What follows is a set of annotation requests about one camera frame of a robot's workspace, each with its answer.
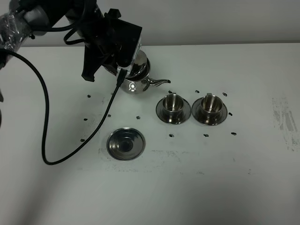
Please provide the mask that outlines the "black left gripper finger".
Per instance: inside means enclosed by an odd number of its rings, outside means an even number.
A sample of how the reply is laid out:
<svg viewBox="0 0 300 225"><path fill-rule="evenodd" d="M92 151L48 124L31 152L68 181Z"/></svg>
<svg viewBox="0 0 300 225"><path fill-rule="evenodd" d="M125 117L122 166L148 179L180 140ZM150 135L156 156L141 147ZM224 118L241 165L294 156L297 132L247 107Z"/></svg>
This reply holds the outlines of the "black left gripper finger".
<svg viewBox="0 0 300 225"><path fill-rule="evenodd" d="M105 57L99 49L94 46L85 46L82 78L88 82L94 82L94 75L102 66L104 59Z"/></svg>

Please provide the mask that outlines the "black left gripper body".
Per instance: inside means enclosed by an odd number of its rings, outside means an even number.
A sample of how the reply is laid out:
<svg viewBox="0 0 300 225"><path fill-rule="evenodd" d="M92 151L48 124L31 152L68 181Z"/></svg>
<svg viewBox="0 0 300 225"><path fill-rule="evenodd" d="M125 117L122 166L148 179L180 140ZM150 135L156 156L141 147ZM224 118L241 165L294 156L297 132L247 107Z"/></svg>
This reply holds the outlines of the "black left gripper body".
<svg viewBox="0 0 300 225"><path fill-rule="evenodd" d="M84 68L99 68L103 65L124 67L124 37L118 9L111 8L102 14L99 8L89 8L82 23L82 38L85 42Z"/></svg>

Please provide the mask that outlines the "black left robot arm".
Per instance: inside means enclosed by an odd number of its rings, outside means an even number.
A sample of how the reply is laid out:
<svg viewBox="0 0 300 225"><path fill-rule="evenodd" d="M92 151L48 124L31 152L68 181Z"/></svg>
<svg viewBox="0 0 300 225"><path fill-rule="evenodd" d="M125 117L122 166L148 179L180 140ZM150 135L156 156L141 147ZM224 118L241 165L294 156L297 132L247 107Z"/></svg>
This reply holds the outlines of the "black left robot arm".
<svg viewBox="0 0 300 225"><path fill-rule="evenodd" d="M125 78L112 25L116 18L102 14L95 0L13 0L10 11L0 17L0 48L17 52L28 37L67 31L65 44L85 44L84 80L93 82L101 66L114 68L117 76Z"/></svg>

